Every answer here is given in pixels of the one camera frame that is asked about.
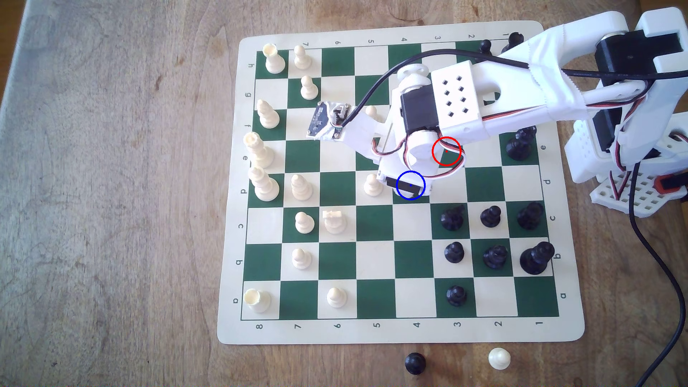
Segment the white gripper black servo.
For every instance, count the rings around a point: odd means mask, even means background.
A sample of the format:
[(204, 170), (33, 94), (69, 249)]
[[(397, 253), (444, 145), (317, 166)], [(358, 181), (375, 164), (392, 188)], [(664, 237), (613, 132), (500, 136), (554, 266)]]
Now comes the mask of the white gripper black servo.
[[(370, 98), (393, 74), (398, 78), (398, 85), (389, 97), (387, 118), (379, 122), (365, 110)], [(379, 163), (378, 180), (388, 187), (396, 187), (403, 163), (424, 179), (436, 180), (458, 171), (457, 164), (450, 169), (440, 168), (443, 145), (437, 144), (441, 137), (439, 127), (428, 67), (421, 63), (400, 63), (371, 84), (344, 119), (344, 144), (367, 158), (385, 160)]]

